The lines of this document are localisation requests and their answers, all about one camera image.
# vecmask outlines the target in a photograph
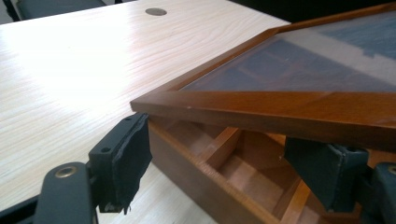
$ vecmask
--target desk hole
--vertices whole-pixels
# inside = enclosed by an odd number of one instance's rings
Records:
[[[162,8],[158,8],[158,7],[151,7],[146,9],[146,13],[151,15],[151,16],[164,16],[166,15],[166,11],[163,10]]]

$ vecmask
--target glass pane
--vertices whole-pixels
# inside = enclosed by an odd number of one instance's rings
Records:
[[[396,12],[275,35],[185,91],[396,91]]]

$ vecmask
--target chair backrest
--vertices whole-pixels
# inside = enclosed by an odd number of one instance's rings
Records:
[[[25,21],[106,6],[101,0],[19,0],[16,4],[13,4],[11,0],[3,1],[7,7],[8,15],[14,21]]]

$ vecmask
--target metal rivet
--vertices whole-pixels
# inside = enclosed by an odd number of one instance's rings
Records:
[[[65,177],[75,174],[76,171],[77,171],[76,166],[67,166],[67,167],[64,167],[64,168],[60,169],[59,171],[57,171],[55,173],[55,176],[58,178],[65,178]]]
[[[163,10],[162,8],[157,8],[157,7],[152,7],[146,9],[146,13],[151,15],[151,16],[164,16],[166,15],[166,11]]]
[[[391,174],[396,175],[396,165],[389,166],[388,171],[390,171]]]

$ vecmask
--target light wood table surface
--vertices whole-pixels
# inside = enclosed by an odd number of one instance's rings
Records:
[[[134,98],[283,24],[227,1],[142,0],[1,25],[0,210],[53,167],[86,162]],[[215,222],[152,164],[128,215],[99,221]]]

